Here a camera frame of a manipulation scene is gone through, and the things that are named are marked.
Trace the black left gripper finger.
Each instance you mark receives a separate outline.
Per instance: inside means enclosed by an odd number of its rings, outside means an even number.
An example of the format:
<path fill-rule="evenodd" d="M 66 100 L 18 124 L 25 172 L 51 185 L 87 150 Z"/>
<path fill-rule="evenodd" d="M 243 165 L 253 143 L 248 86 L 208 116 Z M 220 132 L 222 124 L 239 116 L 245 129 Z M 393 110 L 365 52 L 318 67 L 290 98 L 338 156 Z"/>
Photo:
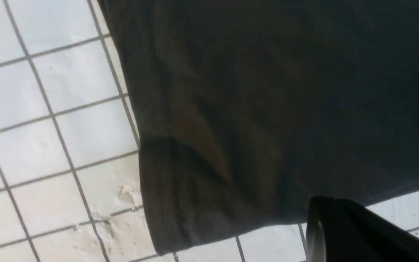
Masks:
<path fill-rule="evenodd" d="M 308 262 L 419 262 L 419 238 L 348 199 L 309 202 Z"/>

